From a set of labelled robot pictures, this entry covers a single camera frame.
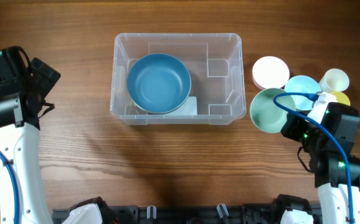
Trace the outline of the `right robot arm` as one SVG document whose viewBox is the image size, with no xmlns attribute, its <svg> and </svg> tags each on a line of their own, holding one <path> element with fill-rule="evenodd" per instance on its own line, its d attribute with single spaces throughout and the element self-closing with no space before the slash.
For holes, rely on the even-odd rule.
<svg viewBox="0 0 360 224">
<path fill-rule="evenodd" d="M 360 223 L 360 158 L 351 154 L 360 123 L 359 111 L 341 103 L 329 103 L 324 109 L 321 125 L 342 149 L 301 115 L 289 112 L 281 133 L 300 142 L 300 150 L 310 155 L 304 168 L 315 175 L 322 222 L 350 223 L 352 212 L 354 223 Z"/>
</svg>

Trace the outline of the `dark blue bowl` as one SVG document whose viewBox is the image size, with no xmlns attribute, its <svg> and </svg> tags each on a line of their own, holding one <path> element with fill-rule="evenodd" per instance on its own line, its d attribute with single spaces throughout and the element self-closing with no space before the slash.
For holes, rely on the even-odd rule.
<svg viewBox="0 0 360 224">
<path fill-rule="evenodd" d="M 126 87 L 133 103 L 148 113 L 165 114 L 178 109 L 191 92 L 191 75 L 179 59 L 149 54 L 130 69 Z"/>
</svg>

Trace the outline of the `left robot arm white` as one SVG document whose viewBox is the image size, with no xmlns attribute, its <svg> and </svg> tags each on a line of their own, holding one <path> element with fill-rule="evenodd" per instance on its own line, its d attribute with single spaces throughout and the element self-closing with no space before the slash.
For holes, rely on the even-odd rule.
<svg viewBox="0 0 360 224">
<path fill-rule="evenodd" d="M 20 46 L 0 50 L 1 223 L 52 223 L 40 174 L 40 122 L 55 108 L 45 98 L 61 77 Z"/>
</svg>

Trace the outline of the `mint green small bowl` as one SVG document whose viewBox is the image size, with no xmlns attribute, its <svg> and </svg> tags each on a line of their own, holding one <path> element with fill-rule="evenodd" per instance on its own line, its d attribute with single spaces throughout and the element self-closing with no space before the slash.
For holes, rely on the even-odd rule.
<svg viewBox="0 0 360 224">
<path fill-rule="evenodd" d="M 265 133 L 279 133 L 287 121 L 286 110 L 278 107 L 273 99 L 285 93 L 281 88 L 268 88 L 259 92 L 251 102 L 250 117 L 253 124 Z"/>
</svg>

